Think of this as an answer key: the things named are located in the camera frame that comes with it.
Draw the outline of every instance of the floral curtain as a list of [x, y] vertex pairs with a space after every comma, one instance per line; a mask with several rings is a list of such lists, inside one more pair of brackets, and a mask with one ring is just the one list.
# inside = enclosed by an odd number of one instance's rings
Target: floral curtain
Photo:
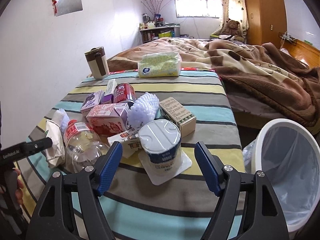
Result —
[[240, 32], [241, 36], [243, 36], [243, 32], [245, 32], [248, 28], [248, 18], [247, 18], [247, 9], [245, 7], [244, 0], [221, 0], [222, 2], [222, 19], [219, 26], [219, 29], [216, 30], [213, 34], [220, 35], [227, 28], [227, 21], [229, 19], [240, 22]]

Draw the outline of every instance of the brown blanket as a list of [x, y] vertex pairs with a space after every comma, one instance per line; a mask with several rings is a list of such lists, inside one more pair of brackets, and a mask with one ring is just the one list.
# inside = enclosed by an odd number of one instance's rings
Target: brown blanket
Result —
[[214, 69], [228, 89], [241, 89], [306, 127], [319, 119], [320, 68], [308, 69], [273, 44], [237, 45], [230, 41], [162, 38], [108, 60], [110, 71], [138, 68], [141, 56], [175, 51], [182, 67]]

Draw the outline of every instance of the red can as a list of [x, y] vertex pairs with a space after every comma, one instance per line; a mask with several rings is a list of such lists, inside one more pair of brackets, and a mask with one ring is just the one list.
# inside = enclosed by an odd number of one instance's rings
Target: red can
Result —
[[113, 103], [128, 103], [129, 107], [131, 107], [136, 99], [136, 93], [132, 85], [128, 83], [117, 85], [113, 92]]

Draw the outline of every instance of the tissue pack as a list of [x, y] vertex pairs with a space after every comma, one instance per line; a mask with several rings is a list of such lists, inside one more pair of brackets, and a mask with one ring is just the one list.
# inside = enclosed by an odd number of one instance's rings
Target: tissue pack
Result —
[[142, 56], [138, 62], [139, 77], [179, 76], [181, 57], [177, 52], [161, 52]]

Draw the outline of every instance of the plastic bag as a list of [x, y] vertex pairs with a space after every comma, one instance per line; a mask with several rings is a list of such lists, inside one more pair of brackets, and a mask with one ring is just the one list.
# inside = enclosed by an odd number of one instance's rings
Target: plastic bag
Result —
[[[246, 170], [254, 144], [255, 141], [243, 150]], [[319, 165], [313, 147], [301, 133], [289, 127], [270, 129], [262, 144], [261, 163], [287, 225], [297, 223], [312, 212], [319, 187]]]
[[48, 119], [46, 121], [45, 129], [47, 131], [46, 136], [52, 140], [52, 147], [44, 150], [49, 168], [52, 169], [65, 163], [65, 149], [59, 125]]
[[138, 62], [139, 77], [179, 76], [181, 57], [177, 52], [161, 52], [142, 56]]
[[253, 148], [255, 143], [256, 143], [256, 140], [253, 140], [242, 150], [244, 169], [246, 173], [251, 173], [251, 159], [252, 159], [252, 153], [253, 153]]
[[61, 108], [53, 114], [52, 121], [54, 121], [60, 127], [61, 133], [64, 134], [70, 118], [66, 111]]

